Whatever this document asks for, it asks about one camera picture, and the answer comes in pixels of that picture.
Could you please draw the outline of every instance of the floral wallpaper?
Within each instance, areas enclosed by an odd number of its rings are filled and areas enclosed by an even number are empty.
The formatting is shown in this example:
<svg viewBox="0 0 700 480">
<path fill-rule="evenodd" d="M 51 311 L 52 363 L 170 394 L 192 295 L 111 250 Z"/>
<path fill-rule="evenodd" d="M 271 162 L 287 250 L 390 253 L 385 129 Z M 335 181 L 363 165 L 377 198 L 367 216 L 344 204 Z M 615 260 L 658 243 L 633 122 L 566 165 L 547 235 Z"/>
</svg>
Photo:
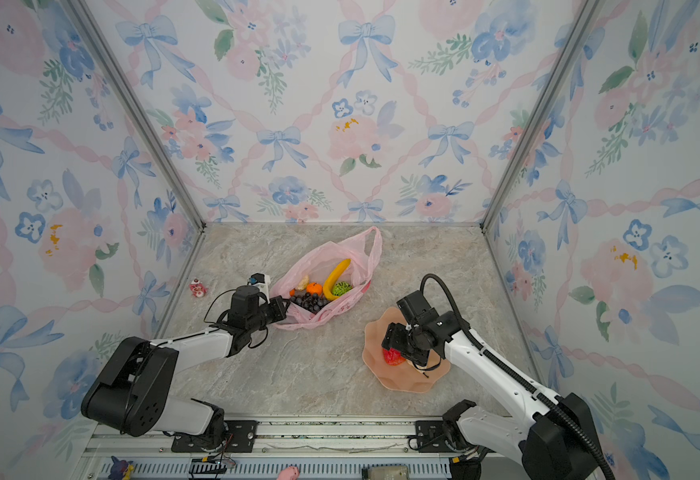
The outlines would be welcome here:
<svg viewBox="0 0 700 480">
<path fill-rule="evenodd" d="M 195 233 L 62 7 L 0 0 L 0 478 L 72 473 L 83 396 Z"/>
<path fill-rule="evenodd" d="M 207 220 L 479 223 L 580 0 L 88 6 Z"/>
<path fill-rule="evenodd" d="M 606 0 L 489 235 L 616 477 L 700 478 L 699 0 Z"/>
</svg>

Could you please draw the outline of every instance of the metal corner post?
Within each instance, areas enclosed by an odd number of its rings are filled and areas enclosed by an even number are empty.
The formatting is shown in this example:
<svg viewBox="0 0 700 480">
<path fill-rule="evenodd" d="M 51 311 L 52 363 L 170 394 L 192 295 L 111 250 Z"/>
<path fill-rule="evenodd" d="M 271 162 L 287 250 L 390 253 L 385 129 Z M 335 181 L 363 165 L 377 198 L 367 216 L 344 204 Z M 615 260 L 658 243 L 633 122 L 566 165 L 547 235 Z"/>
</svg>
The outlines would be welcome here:
<svg viewBox="0 0 700 480">
<path fill-rule="evenodd" d="M 581 54 L 581 48 L 603 4 L 604 0 L 584 0 L 582 2 L 582 8 L 574 19 L 571 33 L 566 39 L 566 44 L 556 59 L 553 69 L 550 71 L 550 80 L 547 82 L 547 85 L 545 85 L 539 100 L 534 105 L 534 109 L 531 110 L 528 123 L 529 127 L 523 132 L 518 142 L 518 147 L 515 149 L 516 153 L 512 160 L 510 160 L 504 175 L 499 181 L 499 186 L 491 197 L 491 203 L 482 224 L 484 234 L 486 234 L 493 223 L 497 221 L 499 210 L 502 208 L 505 198 L 507 198 L 509 191 L 513 187 L 513 181 L 518 176 L 520 168 L 523 167 L 523 160 L 528 156 L 532 143 L 542 129 L 544 121 L 550 113 L 558 97 L 558 93 L 564 84 L 564 80 L 571 71 L 577 57 Z"/>
<path fill-rule="evenodd" d="M 88 5 L 86 5 L 86 0 L 64 0 L 62 5 L 67 10 L 72 22 L 76 24 L 80 34 L 85 38 L 86 43 L 92 50 L 94 58 L 102 65 L 107 79 L 112 83 L 113 89 L 123 102 L 126 112 L 134 121 L 136 130 L 142 135 L 158 168 L 167 178 L 177 200 L 185 209 L 185 212 L 195 228 L 197 230 L 202 230 L 205 226 L 203 217 L 192 201 L 192 197 L 190 197 L 185 184 L 179 177 L 179 172 L 174 168 L 171 159 L 163 150 L 162 142 L 158 134 L 153 130 L 147 113 L 144 111 L 131 85 L 128 84 L 125 73 L 120 68 L 120 64 L 115 60 L 114 53 L 105 40 L 102 30 L 99 28 L 91 11 L 88 9 Z"/>
</svg>

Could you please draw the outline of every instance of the pink plastic bag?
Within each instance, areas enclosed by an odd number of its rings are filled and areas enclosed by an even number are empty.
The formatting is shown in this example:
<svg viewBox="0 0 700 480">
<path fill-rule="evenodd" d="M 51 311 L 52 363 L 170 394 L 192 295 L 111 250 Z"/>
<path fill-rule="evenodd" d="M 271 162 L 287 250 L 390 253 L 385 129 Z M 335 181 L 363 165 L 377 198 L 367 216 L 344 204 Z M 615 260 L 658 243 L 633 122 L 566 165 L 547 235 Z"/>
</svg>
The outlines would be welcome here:
<svg viewBox="0 0 700 480">
<path fill-rule="evenodd" d="M 371 252 L 366 255 L 366 237 L 372 231 L 375 232 L 374 245 L 371 247 Z M 301 257 L 287 274 L 275 283 L 270 290 L 270 296 L 280 295 L 288 298 L 291 289 L 297 286 L 304 275 L 310 276 L 310 282 L 323 284 L 334 268 L 346 258 L 350 259 L 350 266 L 341 274 L 337 283 L 348 282 L 353 285 L 353 289 L 324 306 L 318 313 L 307 312 L 302 307 L 291 303 L 286 320 L 275 323 L 275 326 L 283 330 L 314 329 L 334 316 L 348 311 L 368 290 L 371 285 L 371 275 L 379 265 L 381 256 L 382 235 L 375 226 L 338 244 L 326 242 L 313 249 L 309 254 Z"/>
</svg>

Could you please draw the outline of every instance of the red fruit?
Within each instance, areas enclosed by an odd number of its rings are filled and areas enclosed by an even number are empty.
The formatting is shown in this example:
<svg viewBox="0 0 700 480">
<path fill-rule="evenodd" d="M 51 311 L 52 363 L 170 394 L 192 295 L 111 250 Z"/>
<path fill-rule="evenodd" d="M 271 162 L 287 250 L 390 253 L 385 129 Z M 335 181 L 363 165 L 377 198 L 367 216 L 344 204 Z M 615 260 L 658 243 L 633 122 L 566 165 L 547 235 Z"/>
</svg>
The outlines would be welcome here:
<svg viewBox="0 0 700 480">
<path fill-rule="evenodd" d="M 401 353 L 395 349 L 382 349 L 382 355 L 384 355 L 384 361 L 387 362 L 388 365 L 401 365 L 406 361 L 406 359 L 401 356 Z"/>
</svg>

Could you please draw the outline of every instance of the green fruit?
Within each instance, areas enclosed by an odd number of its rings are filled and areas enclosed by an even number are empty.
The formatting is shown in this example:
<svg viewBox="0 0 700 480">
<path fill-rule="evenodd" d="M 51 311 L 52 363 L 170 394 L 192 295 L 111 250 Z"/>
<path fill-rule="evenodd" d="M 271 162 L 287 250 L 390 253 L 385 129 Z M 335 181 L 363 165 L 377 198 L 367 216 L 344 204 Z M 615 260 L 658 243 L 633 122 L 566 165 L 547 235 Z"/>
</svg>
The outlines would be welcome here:
<svg viewBox="0 0 700 480">
<path fill-rule="evenodd" d="M 336 285 L 334 285 L 334 288 L 331 289 L 331 293 L 333 293 L 336 296 L 342 296 L 350 290 L 352 290 L 352 286 L 349 283 L 339 282 Z"/>
</svg>

